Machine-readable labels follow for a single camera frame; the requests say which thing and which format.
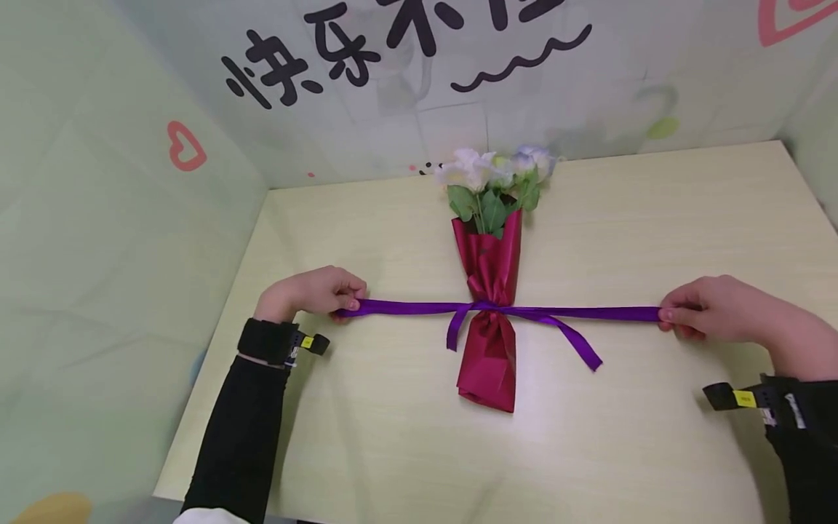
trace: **purple ribbon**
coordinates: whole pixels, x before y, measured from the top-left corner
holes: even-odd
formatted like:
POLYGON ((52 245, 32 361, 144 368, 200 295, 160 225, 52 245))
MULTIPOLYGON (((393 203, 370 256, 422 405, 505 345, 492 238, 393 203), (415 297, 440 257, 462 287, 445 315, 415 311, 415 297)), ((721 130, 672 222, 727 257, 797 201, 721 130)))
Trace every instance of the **purple ribbon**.
POLYGON ((656 306, 634 306, 627 308, 521 308, 518 306, 498 306, 491 302, 390 302, 388 300, 360 300, 356 311, 341 309, 336 313, 341 317, 362 317, 368 314, 443 314, 454 313, 448 325, 446 347, 457 350, 457 337, 463 321, 469 311, 497 311, 541 324, 556 326, 567 337, 573 349, 579 354, 591 371, 596 371, 603 363, 596 351, 587 343, 581 333, 555 317, 591 320, 620 320, 628 322, 658 322, 656 306))

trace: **flower stem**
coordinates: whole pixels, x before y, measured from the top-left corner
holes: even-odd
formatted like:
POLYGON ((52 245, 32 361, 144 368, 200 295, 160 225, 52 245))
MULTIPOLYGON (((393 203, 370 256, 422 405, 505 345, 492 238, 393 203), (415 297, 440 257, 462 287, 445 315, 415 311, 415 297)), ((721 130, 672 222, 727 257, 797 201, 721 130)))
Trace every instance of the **flower stem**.
POLYGON ((481 195, 477 195, 477 220, 475 222, 477 223, 477 232, 482 235, 486 232, 486 226, 483 223, 483 209, 480 206, 482 199, 480 197, 481 195))

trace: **red wrapping paper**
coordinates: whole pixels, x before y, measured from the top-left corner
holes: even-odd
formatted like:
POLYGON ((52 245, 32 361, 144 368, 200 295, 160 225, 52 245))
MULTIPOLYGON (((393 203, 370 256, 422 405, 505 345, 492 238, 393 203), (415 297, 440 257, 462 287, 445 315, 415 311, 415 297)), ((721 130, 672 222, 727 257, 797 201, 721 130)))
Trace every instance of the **red wrapping paper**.
MULTIPOLYGON (((451 221, 472 299, 499 306, 515 302, 521 250, 521 210, 506 219, 504 237, 479 235, 451 221)), ((481 311, 468 326, 457 379, 460 397, 512 413, 515 410, 515 330, 506 315, 481 311)))

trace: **wall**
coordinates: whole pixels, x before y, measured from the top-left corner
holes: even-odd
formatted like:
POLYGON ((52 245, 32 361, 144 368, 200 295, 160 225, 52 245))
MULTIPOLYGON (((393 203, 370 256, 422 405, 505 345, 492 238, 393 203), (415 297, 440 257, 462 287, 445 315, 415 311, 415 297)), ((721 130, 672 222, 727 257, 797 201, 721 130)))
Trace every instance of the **wall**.
POLYGON ((781 130, 794 161, 838 225, 838 32, 814 57, 820 72, 802 90, 792 117, 781 130))
POLYGON ((266 191, 111 9, 0 3, 2 522, 150 511, 266 191))
MULTIPOLYGON (((457 20, 426 1, 423 51, 412 18, 397 16, 422 2, 348 0, 346 13, 320 16, 337 17, 336 26, 320 24, 321 53, 312 13, 335 0, 113 1, 272 187, 408 176, 450 159, 459 146, 504 151, 533 142, 585 158, 767 140, 823 73, 814 58, 838 27, 834 0, 566 0, 526 22, 526 9, 550 2, 449 0, 457 20), (505 6, 504 30, 495 28, 503 27, 503 9, 493 18, 492 6, 505 6), (405 35, 389 46, 397 19, 408 23, 405 35), (345 32, 346 45, 332 27, 345 32), (253 46, 250 30, 267 43, 253 46), (540 58, 549 38, 581 43, 502 81, 468 92, 452 87, 480 72, 500 73, 515 56, 540 58), (431 39, 436 53, 427 50, 431 39), (293 101, 281 75, 262 79, 277 44, 307 67, 288 77, 293 101), (354 54, 334 54, 343 47, 354 54), (367 52, 361 68, 353 58, 360 51, 367 52), (379 61, 367 62, 374 54, 379 61), (343 57, 360 86, 346 71, 330 78, 343 57), (308 91, 304 80, 323 92, 308 91)), ((279 66, 287 62, 281 57, 277 71, 289 73, 279 66)))

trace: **green drawing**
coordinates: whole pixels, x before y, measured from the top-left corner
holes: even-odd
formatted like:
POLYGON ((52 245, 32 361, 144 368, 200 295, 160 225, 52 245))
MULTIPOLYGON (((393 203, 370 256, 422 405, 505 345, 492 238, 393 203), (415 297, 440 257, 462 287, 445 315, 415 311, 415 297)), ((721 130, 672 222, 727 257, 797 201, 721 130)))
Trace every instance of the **green drawing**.
POLYGON ((680 122, 675 117, 663 117, 654 124, 646 132, 646 137, 649 140, 660 140, 661 138, 671 137, 678 131, 680 122))

